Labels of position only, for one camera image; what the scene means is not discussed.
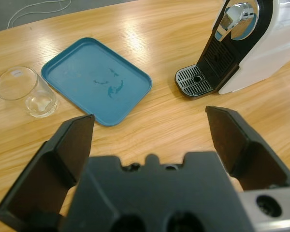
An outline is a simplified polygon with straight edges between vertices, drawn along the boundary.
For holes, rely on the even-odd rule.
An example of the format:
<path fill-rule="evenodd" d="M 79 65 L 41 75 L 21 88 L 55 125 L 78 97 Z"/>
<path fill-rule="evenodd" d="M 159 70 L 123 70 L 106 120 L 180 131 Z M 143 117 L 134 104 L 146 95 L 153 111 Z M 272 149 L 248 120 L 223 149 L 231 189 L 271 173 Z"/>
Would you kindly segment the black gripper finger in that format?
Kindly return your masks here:
<path fill-rule="evenodd" d="M 205 111 L 214 147 L 243 190 L 290 187 L 288 167 L 237 111 L 216 106 Z"/>
<path fill-rule="evenodd" d="M 0 221 L 17 232 L 57 232 L 66 195 L 89 157 L 94 115 L 64 121 L 0 202 Z"/>

